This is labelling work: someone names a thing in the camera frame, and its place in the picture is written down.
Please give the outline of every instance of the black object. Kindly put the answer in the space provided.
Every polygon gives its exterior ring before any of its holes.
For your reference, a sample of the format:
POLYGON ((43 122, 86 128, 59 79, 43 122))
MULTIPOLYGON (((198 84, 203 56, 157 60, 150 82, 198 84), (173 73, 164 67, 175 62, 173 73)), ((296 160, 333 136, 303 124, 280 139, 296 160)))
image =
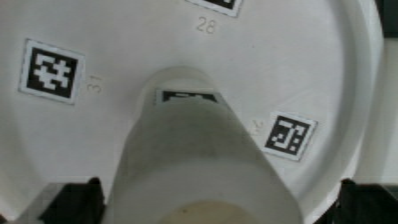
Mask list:
POLYGON ((0 224, 8 223, 8 219, 4 218, 4 216, 0 215, 0 224))
POLYGON ((40 217, 45 224, 98 224, 106 211, 102 181, 68 184, 40 217))
POLYGON ((397 187, 344 180, 340 198, 315 224, 397 224, 397 187))
POLYGON ((196 98, 202 97, 205 100, 210 100, 218 103, 216 95, 212 93, 193 93, 193 92, 177 92, 164 91, 162 100, 164 102, 171 101, 173 98, 196 98))
POLYGON ((398 0, 376 0, 381 13, 385 37, 398 37, 398 0))

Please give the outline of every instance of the curved white surface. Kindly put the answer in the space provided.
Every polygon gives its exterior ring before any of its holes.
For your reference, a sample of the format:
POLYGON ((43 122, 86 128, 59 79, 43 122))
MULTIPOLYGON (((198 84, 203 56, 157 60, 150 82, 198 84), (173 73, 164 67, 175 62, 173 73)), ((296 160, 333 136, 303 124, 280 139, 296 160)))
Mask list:
MULTIPOLYGON (((356 172, 383 52, 377 21, 372 0, 246 0, 239 18, 184 0, 0 0, 6 216, 17 217, 49 182, 97 175, 111 191, 141 87, 161 69, 189 66, 212 76, 250 129, 276 111, 319 121, 301 162, 267 154, 312 223, 356 172), (202 17, 218 23, 214 34, 198 30, 202 17), (75 106, 19 92, 27 38, 86 56, 75 106)), ((253 136, 260 146, 269 129, 271 122, 253 136)))

